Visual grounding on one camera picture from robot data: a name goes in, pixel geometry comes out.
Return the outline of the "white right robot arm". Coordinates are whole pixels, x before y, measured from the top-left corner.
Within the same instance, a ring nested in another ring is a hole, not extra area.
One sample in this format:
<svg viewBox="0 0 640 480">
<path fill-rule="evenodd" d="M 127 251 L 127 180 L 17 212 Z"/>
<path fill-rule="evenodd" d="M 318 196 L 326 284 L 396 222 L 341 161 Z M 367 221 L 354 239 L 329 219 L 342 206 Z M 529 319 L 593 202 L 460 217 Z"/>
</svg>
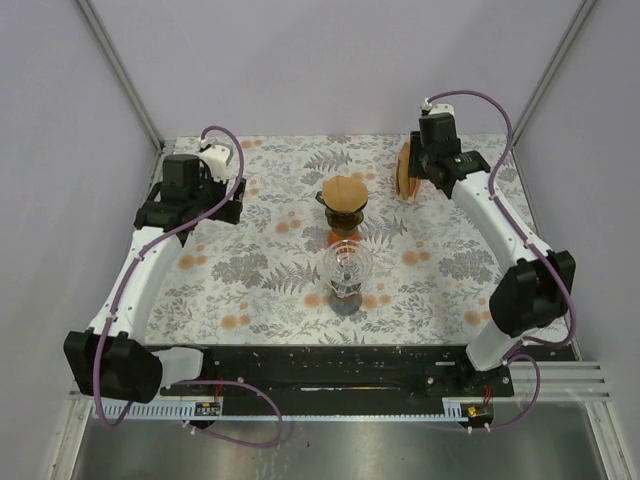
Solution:
<svg viewBox="0 0 640 480">
<path fill-rule="evenodd" d="M 576 263 L 554 251 L 510 206 L 491 180 L 492 169 L 477 151 L 464 151 L 453 108 L 426 107 L 410 135 L 409 174 L 430 181 L 479 230 L 497 260 L 502 278 L 490 297 L 490 321 L 466 347 L 464 365 L 455 371 L 457 388 L 480 394 L 521 342 L 563 317 Z"/>
</svg>

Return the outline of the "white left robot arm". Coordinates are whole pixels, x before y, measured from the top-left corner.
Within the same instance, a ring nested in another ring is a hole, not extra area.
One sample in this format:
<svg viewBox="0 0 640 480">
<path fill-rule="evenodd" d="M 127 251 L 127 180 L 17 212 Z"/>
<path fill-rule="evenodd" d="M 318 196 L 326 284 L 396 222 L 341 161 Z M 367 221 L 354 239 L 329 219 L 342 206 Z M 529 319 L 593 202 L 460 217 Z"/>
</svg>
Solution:
<svg viewBox="0 0 640 480">
<path fill-rule="evenodd" d="M 162 282 L 190 232 L 204 220 L 238 224 L 245 179 L 230 180 L 231 146 L 215 143 L 162 162 L 162 178 L 137 210 L 128 255 L 108 298 L 84 331 L 68 333 L 63 351 L 84 395 L 146 404 L 182 382 L 205 395 L 214 367 L 194 347 L 156 352 L 144 344 Z"/>
</svg>

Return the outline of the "grey glass carafe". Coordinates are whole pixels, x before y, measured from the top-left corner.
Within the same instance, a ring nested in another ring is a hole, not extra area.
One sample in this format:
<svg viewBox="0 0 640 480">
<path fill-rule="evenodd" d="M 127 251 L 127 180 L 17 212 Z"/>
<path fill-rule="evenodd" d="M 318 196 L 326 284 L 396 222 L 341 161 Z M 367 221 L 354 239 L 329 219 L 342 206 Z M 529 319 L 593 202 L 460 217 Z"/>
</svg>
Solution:
<svg viewBox="0 0 640 480">
<path fill-rule="evenodd" d="M 329 307 L 338 315 L 352 315 L 362 305 L 361 285 L 352 285 L 344 291 L 332 290 L 329 294 Z"/>
</svg>

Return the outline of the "brown paper coffee filter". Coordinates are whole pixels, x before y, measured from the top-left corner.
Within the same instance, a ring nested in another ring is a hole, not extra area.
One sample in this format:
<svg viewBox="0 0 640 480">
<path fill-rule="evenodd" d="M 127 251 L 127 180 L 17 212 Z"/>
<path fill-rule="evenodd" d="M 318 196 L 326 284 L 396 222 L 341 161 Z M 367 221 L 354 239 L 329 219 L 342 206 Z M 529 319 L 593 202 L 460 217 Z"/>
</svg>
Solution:
<svg viewBox="0 0 640 480">
<path fill-rule="evenodd" d="M 323 182 L 322 197 L 326 206 L 338 213 L 353 213 L 368 201 L 368 190 L 356 178 L 334 176 Z"/>
</svg>

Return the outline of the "clear glass dripper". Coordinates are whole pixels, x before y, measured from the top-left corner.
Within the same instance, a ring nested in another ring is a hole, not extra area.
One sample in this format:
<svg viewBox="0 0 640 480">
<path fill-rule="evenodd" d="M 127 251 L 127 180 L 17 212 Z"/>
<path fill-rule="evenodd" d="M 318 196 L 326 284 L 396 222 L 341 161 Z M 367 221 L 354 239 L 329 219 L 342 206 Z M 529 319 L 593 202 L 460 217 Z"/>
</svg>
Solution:
<svg viewBox="0 0 640 480">
<path fill-rule="evenodd" d="M 363 243 L 349 239 L 330 245 L 319 267 L 322 280 L 338 298 L 359 293 L 372 271 L 371 251 Z"/>
</svg>

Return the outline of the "olive green glass dripper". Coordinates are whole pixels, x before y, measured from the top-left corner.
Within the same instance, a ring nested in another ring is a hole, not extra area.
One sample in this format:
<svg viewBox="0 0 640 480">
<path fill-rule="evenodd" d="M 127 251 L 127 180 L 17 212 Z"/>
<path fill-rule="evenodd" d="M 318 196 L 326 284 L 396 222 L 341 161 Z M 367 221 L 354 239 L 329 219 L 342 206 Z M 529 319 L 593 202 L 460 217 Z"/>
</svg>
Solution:
<svg viewBox="0 0 640 480">
<path fill-rule="evenodd" d="M 338 233 L 352 234 L 359 232 L 359 225 L 364 221 L 363 210 L 367 206 L 364 203 L 354 212 L 342 213 L 331 209 L 325 202 L 321 191 L 317 191 L 315 199 L 325 208 L 325 216 L 330 230 L 333 229 Z"/>
</svg>

